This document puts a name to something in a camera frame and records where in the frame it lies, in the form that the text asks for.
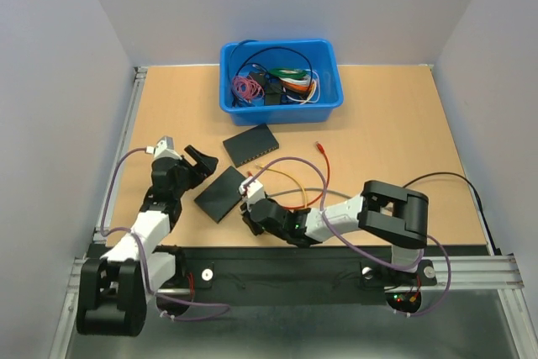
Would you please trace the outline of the large black network switch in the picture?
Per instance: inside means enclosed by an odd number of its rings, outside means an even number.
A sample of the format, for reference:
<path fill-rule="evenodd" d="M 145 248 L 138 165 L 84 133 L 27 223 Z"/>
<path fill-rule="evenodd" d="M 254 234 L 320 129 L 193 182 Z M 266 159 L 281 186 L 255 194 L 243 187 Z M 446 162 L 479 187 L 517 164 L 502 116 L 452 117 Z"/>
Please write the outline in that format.
<path fill-rule="evenodd" d="M 215 223 L 219 223 L 241 200 L 239 186 L 245 177 L 229 166 L 195 199 L 194 203 Z"/>

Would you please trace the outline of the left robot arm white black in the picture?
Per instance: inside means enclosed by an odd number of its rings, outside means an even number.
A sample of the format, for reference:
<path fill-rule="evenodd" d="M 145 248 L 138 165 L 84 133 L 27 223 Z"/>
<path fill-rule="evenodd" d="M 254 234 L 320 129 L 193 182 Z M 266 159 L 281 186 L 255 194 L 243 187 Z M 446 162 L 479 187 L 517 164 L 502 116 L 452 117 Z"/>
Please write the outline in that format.
<path fill-rule="evenodd" d="M 181 285 L 187 266 L 175 253 L 158 252 L 182 212 L 181 198 L 211 176 L 218 159 L 188 145 L 178 154 L 169 137 L 154 146 L 138 147 L 128 155 L 152 157 L 151 185 L 130 227 L 99 229 L 102 237 L 122 235 L 118 243 L 99 258 L 82 265 L 79 282 L 76 330 L 82 335 L 137 336 L 143 329 L 147 304 L 157 289 Z"/>

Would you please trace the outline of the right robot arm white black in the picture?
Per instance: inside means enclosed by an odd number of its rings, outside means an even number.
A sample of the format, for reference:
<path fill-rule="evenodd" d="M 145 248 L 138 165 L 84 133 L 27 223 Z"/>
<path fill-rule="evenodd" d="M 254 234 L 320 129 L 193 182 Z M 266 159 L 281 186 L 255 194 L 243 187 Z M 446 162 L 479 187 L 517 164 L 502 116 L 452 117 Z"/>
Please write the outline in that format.
<path fill-rule="evenodd" d="M 362 193 L 322 209 L 287 209 L 269 198 L 263 185 L 247 178 L 239 185 L 243 221 L 254 235 L 268 233 L 289 245 L 308 248 L 332 237 L 364 230 L 391 245 L 391 259 L 364 257 L 387 268 L 389 278 L 413 278 L 427 246 L 429 198 L 419 192 L 368 181 Z"/>

